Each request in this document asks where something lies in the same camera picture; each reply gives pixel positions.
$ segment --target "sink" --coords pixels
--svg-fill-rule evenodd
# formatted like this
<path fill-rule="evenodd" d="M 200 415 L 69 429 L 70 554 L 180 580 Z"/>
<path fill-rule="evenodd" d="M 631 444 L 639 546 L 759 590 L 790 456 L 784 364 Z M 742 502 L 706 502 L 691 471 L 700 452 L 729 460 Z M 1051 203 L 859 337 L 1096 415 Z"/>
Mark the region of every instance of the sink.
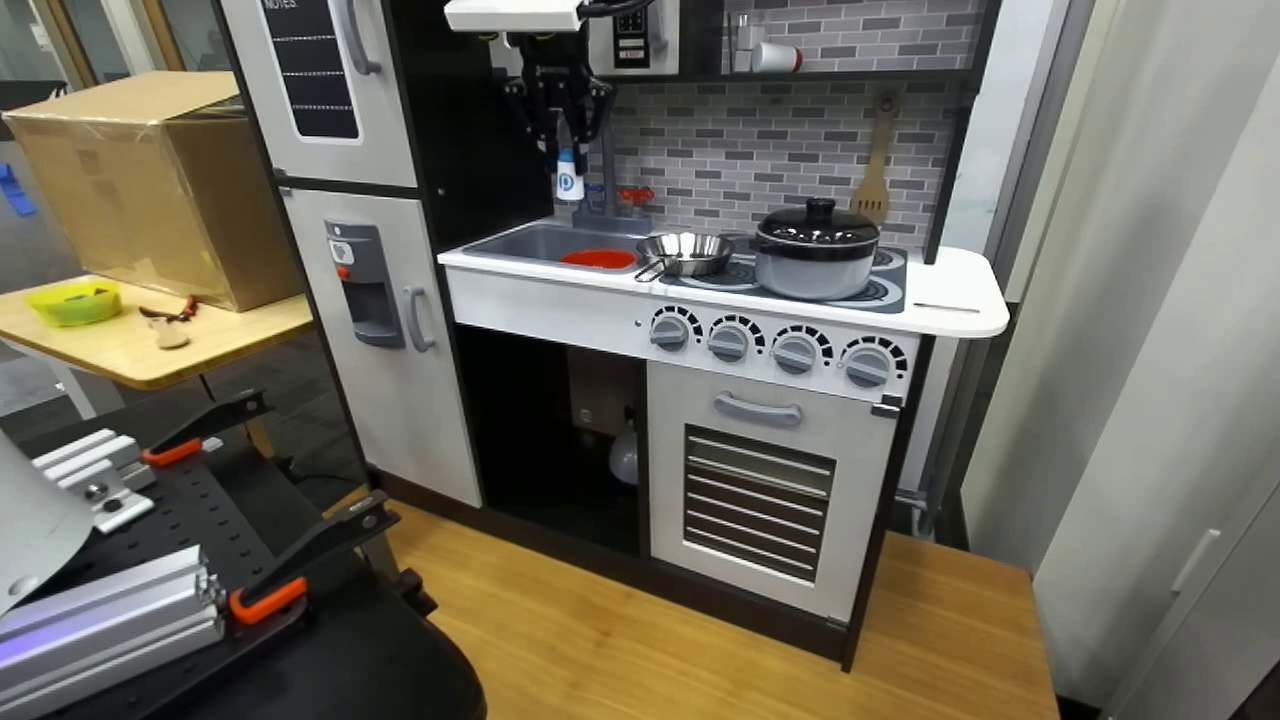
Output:
<path fill-rule="evenodd" d="M 584 246 L 631 246 L 639 255 L 639 233 L 599 233 L 599 229 L 573 229 L 564 219 L 530 219 L 463 242 L 469 255 L 502 255 L 502 260 L 541 260 L 558 264 L 566 253 Z"/>

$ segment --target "cardboard box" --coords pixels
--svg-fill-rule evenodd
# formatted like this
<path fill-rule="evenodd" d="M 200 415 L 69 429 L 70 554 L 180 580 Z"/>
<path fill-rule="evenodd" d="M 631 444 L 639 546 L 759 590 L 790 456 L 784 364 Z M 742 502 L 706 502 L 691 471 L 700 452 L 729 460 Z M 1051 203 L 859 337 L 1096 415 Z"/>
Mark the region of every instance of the cardboard box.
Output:
<path fill-rule="evenodd" d="M 151 70 L 9 110 L 85 272 L 261 306 L 301 290 L 231 70 Z"/>

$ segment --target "stove knob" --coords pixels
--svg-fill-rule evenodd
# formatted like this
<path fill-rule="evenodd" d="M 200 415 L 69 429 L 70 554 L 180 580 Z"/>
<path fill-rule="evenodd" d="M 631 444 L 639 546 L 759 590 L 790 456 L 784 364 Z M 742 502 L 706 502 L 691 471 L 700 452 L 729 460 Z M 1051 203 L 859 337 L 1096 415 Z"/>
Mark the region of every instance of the stove knob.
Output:
<path fill-rule="evenodd" d="M 817 368 L 817 355 L 818 355 L 818 347 L 817 347 L 812 337 L 781 337 L 781 341 L 771 344 L 771 359 L 776 359 L 776 368 L 784 368 L 788 374 L 812 371 L 812 368 Z"/>
<path fill-rule="evenodd" d="M 856 344 L 844 355 L 844 374 L 856 388 L 883 388 L 892 380 L 892 355 L 883 347 L 875 347 L 875 344 Z"/>
<path fill-rule="evenodd" d="M 687 344 L 687 321 L 684 317 L 657 317 L 646 326 L 646 341 L 665 351 L 680 351 Z"/>
<path fill-rule="evenodd" d="M 706 337 L 712 355 L 738 364 L 750 351 L 750 333 L 738 325 L 715 325 Z"/>

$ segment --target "oven handle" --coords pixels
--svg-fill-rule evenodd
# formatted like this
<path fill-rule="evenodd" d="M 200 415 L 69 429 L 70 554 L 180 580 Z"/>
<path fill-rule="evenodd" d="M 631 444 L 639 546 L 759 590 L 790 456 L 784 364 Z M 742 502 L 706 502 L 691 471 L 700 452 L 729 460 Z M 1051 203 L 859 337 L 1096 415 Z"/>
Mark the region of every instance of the oven handle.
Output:
<path fill-rule="evenodd" d="M 795 405 L 755 405 L 731 393 L 715 397 L 715 413 L 742 420 L 742 423 L 764 423 L 764 429 L 799 429 L 802 423 L 802 407 Z"/>

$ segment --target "play kitchen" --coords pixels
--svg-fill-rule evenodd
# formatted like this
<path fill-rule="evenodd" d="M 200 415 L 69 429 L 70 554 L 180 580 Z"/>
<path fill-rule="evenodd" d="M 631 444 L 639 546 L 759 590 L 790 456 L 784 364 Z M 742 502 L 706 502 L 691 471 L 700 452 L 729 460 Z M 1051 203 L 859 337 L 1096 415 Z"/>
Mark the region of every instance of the play kitchen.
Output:
<path fill-rule="evenodd" d="M 902 54 L 817 30 L 833 75 L 759 83 L 738 16 L 799 42 L 795 9 L 225 0 L 363 460 L 852 663 L 928 341 L 1006 325 L 987 260 L 937 242 L 987 25 L 957 9 L 881 0 Z"/>

